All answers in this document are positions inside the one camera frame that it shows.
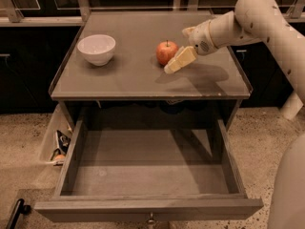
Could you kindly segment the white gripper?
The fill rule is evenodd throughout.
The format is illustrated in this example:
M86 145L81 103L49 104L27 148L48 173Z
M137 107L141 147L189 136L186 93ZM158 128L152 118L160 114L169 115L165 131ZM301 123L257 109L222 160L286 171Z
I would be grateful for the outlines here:
M208 55L217 51L210 34L211 21L205 21L195 27L182 30L184 37L189 38L190 46L181 47L164 67L167 74L175 73L193 63L199 55Z

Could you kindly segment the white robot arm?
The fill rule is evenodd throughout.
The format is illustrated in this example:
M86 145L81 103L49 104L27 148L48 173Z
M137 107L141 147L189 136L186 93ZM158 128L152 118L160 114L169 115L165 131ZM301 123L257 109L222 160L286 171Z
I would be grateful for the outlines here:
M186 28L189 45L167 63L166 73L175 73L200 55L226 46L263 42L293 86L281 108L287 119L296 117L305 105L305 37L283 17L275 0L237 0L234 10ZM283 154L274 181L268 229L305 229L305 135Z

